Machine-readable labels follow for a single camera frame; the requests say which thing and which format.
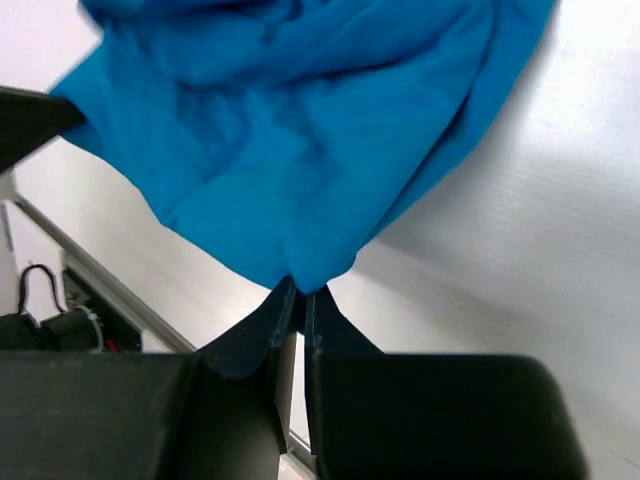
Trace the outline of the blue t shirt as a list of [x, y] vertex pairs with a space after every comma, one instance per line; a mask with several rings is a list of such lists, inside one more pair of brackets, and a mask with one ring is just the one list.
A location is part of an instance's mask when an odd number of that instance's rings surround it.
[[167, 228], [311, 293], [479, 144], [549, 1], [86, 1], [66, 134]]

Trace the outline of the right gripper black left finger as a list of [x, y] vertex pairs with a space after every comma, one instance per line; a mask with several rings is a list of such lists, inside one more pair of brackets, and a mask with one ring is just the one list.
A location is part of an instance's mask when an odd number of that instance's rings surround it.
[[1, 348], [5, 479], [274, 479], [296, 289], [191, 354]]

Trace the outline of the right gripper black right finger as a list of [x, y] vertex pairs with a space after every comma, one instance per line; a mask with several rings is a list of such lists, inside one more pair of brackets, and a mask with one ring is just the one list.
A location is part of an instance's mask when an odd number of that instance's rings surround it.
[[538, 360], [385, 353], [328, 289], [306, 300], [305, 398], [323, 479], [584, 479], [561, 390]]

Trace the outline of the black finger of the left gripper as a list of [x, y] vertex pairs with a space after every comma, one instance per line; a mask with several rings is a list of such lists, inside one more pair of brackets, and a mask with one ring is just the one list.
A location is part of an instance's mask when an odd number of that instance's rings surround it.
[[0, 166], [5, 173], [56, 136], [85, 122], [70, 101], [40, 92], [1, 87]]

